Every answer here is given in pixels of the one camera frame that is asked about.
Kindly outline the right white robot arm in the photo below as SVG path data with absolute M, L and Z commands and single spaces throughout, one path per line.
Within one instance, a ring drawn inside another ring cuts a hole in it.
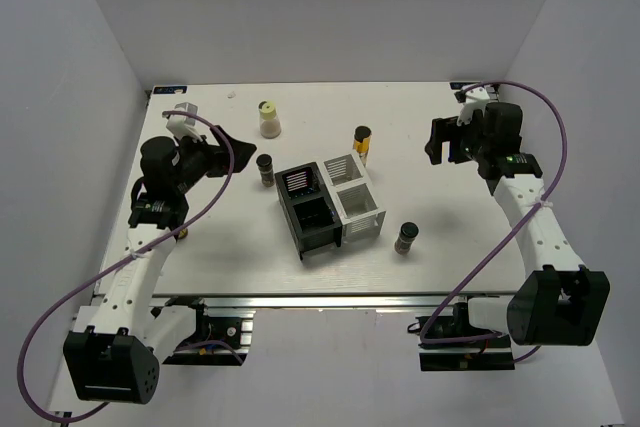
M 610 292 L 602 271 L 586 267 L 564 235 L 545 193 L 536 158 L 521 151 L 520 106 L 489 102 L 459 117 L 433 120 L 425 151 L 432 164 L 449 148 L 452 163 L 474 161 L 503 210 L 527 278 L 510 298 L 475 296 L 455 306 L 453 337 L 472 346 L 487 333 L 518 345 L 587 346 Z

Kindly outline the gold bottle black cap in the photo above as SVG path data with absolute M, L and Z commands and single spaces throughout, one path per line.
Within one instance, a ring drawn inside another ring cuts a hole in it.
M 371 129 L 364 125 L 358 126 L 354 131 L 353 149 L 357 152 L 363 165 L 367 164 L 371 136 Z

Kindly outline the black-cap spice jar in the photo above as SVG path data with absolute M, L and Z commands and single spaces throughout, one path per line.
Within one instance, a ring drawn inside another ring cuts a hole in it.
M 261 182 L 264 187 L 271 187 L 275 183 L 273 171 L 273 159 L 269 154 L 263 153 L 256 158 Z
M 395 251 L 400 255 L 406 255 L 418 234 L 419 227 L 414 222 L 403 223 L 394 244 Z

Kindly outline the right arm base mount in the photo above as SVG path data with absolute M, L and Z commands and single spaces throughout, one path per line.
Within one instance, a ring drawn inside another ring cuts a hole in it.
M 427 344 L 419 341 L 421 372 L 490 372 L 515 369 L 510 339 L 501 334 L 489 338 L 491 330 L 473 327 L 469 321 L 468 301 L 460 297 L 436 318 L 428 330 L 429 340 L 447 343 Z

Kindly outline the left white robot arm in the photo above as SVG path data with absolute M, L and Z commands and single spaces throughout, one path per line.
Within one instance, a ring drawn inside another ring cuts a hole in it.
M 164 307 L 151 299 L 162 268 L 177 244 L 189 210 L 187 192 L 203 177 L 241 172 L 257 148 L 213 130 L 209 144 L 192 127 L 156 136 L 141 148 L 142 175 L 131 190 L 126 264 L 87 327 L 71 332 L 63 354 L 76 395 L 83 401 L 148 403 L 161 363 L 184 340 L 199 346 L 211 321 L 192 307 Z

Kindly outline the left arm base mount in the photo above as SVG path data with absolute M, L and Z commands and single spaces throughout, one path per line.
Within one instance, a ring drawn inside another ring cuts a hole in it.
M 239 366 L 250 346 L 250 317 L 231 308 L 209 306 L 204 298 L 175 296 L 165 307 L 189 307 L 195 312 L 195 331 L 183 340 L 165 365 Z

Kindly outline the yellow-lid white powder bottle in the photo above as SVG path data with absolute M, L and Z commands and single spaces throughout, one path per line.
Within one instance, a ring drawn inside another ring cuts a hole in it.
M 267 139 L 273 139 L 281 134 L 281 123 L 275 105 L 270 101 L 258 104 L 259 130 Z

